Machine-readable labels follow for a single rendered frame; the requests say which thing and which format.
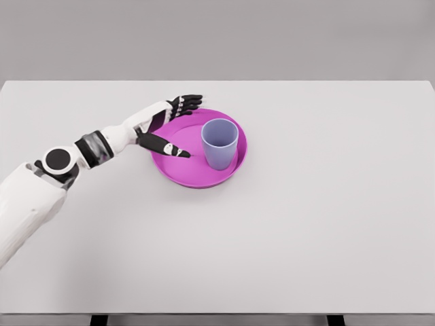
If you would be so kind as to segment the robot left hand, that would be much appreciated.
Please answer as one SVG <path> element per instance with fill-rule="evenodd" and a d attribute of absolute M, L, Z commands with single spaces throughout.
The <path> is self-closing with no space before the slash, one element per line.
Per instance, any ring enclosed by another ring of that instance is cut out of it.
<path fill-rule="evenodd" d="M 192 115 L 202 103 L 203 95 L 181 95 L 173 100 L 160 101 L 146 107 L 129 117 L 126 122 L 135 132 L 135 143 L 140 147 L 164 156 L 190 158 L 188 151 L 154 133 L 179 117 Z"/>

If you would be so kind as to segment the lavender plastic cup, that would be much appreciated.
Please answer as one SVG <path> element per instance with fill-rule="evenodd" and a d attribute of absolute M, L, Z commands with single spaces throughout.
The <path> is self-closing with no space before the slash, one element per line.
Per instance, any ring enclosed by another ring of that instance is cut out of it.
<path fill-rule="evenodd" d="M 206 161 L 215 170 L 227 169 L 236 153 L 239 129 L 234 122 L 216 118 L 201 128 L 201 141 Z"/>

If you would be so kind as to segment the magenta round plate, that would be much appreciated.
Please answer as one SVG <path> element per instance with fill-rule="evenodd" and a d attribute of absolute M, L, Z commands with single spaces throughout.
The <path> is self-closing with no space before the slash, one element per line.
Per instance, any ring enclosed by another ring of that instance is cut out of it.
<path fill-rule="evenodd" d="M 208 165 L 201 141 L 201 128 L 216 118 L 230 120 L 239 129 L 236 153 L 225 170 L 215 170 Z M 211 109 L 198 109 L 191 116 L 177 118 L 156 134 L 191 154 L 190 158 L 176 158 L 152 153 L 156 168 L 171 181 L 185 187 L 204 189 L 225 182 L 241 167 L 247 154 L 247 137 L 242 127 L 232 117 Z"/>

